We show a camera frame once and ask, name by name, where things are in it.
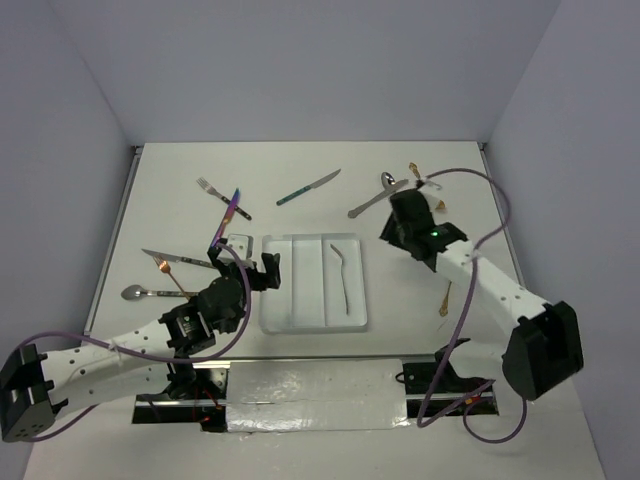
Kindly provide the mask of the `ornate silver knife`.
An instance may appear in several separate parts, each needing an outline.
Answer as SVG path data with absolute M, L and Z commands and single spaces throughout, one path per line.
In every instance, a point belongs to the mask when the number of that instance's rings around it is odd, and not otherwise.
M 365 210 L 367 210 L 371 206 L 373 206 L 376 203 L 378 203 L 378 202 L 390 197 L 391 195 L 393 195 L 397 191 L 399 191 L 402 188 L 406 187 L 408 184 L 409 184 L 409 180 L 408 179 L 399 180 L 399 181 L 396 181 L 396 182 L 391 183 L 391 184 L 385 184 L 383 186 L 383 191 L 382 192 L 378 193 L 377 195 L 372 197 L 370 200 L 364 202 L 363 204 L 359 205 L 358 207 L 356 207 L 356 208 L 354 208 L 352 210 L 349 210 L 348 213 L 347 213 L 347 217 L 349 219 L 354 219 L 354 218 L 358 217 L 360 214 L 362 214 Z

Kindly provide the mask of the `copper fork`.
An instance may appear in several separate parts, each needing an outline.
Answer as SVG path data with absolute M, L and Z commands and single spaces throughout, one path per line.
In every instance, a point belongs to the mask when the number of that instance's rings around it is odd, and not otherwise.
M 180 293 L 187 299 L 190 300 L 191 299 L 191 294 L 189 294 L 184 288 L 183 286 L 180 284 L 180 282 L 176 279 L 176 277 L 173 275 L 172 270 L 171 270 L 171 266 L 169 265 L 169 262 L 167 260 L 165 260 L 161 255 L 154 255 L 153 256 L 153 260 L 157 265 L 157 268 L 165 275 L 167 275 L 171 281 L 175 284 L 175 286 L 179 289 Z

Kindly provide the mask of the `iridescent rainbow knife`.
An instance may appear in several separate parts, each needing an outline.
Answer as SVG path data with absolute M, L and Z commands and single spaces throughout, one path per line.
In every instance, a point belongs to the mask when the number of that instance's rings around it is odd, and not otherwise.
M 233 215 L 236 211 L 236 207 L 238 206 L 238 202 L 240 199 L 240 190 L 236 189 L 234 191 L 233 196 L 231 197 L 230 203 L 228 204 L 225 214 L 221 219 L 221 222 L 212 238 L 210 243 L 210 248 L 215 248 L 218 242 L 222 239 L 225 229 L 227 225 L 231 222 Z

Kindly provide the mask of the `plain silver fork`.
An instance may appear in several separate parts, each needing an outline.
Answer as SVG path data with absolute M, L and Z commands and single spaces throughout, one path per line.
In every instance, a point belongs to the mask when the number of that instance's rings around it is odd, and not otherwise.
M 349 301 L 347 284 L 346 284 L 346 260 L 345 260 L 344 254 L 336 245 L 334 245 L 333 243 L 330 243 L 329 246 L 330 246 L 330 249 L 333 251 L 333 253 L 336 255 L 336 257 L 340 261 L 340 277 L 341 277 L 341 284 L 342 284 L 342 291 L 343 291 L 343 298 L 344 298 L 344 305 L 345 305 L 345 315 L 349 316 L 350 301 Z

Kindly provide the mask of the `ornate gold spoon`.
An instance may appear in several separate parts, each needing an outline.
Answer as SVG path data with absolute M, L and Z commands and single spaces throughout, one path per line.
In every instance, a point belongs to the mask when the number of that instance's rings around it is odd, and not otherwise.
M 450 297 L 450 291 L 451 291 L 451 287 L 452 287 L 452 283 L 449 282 L 447 285 L 447 289 L 446 292 L 444 294 L 444 297 L 442 299 L 441 305 L 439 307 L 439 315 L 441 317 L 446 317 L 448 315 L 448 308 L 449 308 L 449 297 Z

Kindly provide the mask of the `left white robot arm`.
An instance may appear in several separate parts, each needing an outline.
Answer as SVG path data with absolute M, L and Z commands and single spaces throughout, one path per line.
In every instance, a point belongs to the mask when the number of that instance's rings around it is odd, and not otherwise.
M 261 256 L 265 269 L 246 263 L 225 242 L 208 251 L 218 278 L 159 319 L 109 340 L 76 335 L 79 346 L 41 352 L 44 333 L 22 341 L 1 369 L 3 441 L 39 442 L 56 436 L 63 415 L 84 417 L 101 403 L 164 390 L 173 398 L 192 393 L 193 366 L 218 334 L 239 340 L 252 308 L 252 292 L 281 284 L 280 254 Z

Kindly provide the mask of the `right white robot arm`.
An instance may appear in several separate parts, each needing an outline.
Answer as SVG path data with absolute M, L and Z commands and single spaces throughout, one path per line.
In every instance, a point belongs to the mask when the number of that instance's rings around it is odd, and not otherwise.
M 460 339 L 438 350 L 434 375 L 442 389 L 456 391 L 469 378 L 503 377 L 517 395 L 534 401 L 583 368 L 577 315 L 570 305 L 551 304 L 529 292 L 475 252 L 455 225 L 436 224 L 418 190 L 396 193 L 390 204 L 382 240 L 453 284 L 472 287 L 473 300 L 507 338 L 504 345 Z

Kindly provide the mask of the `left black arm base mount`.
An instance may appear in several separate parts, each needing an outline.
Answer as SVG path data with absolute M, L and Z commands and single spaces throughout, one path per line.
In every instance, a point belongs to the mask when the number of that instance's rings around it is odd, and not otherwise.
M 227 431 L 229 364 L 169 366 L 169 384 L 160 393 L 138 395 L 134 425 L 193 424 L 208 433 Z

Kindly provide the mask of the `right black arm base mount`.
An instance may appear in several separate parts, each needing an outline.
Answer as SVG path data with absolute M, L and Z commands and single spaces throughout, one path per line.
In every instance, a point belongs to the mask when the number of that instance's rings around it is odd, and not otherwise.
M 395 380 L 404 386 L 406 411 L 409 420 L 417 419 L 420 406 L 436 374 L 443 353 L 444 347 L 435 354 L 412 354 L 399 357 L 401 367 L 395 374 Z M 448 364 L 435 387 L 424 417 L 432 417 L 485 382 L 486 379 L 481 377 L 460 377 L 453 367 Z M 486 401 L 474 407 L 469 412 L 469 415 L 498 415 L 499 411 L 493 388 L 489 387 L 481 394 L 481 397 L 486 398 Z

